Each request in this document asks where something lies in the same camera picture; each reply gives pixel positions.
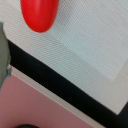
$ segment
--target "black stripe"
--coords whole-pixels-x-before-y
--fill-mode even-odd
[[[107,128],[128,128],[128,105],[116,116],[70,81],[9,41],[11,64]]]

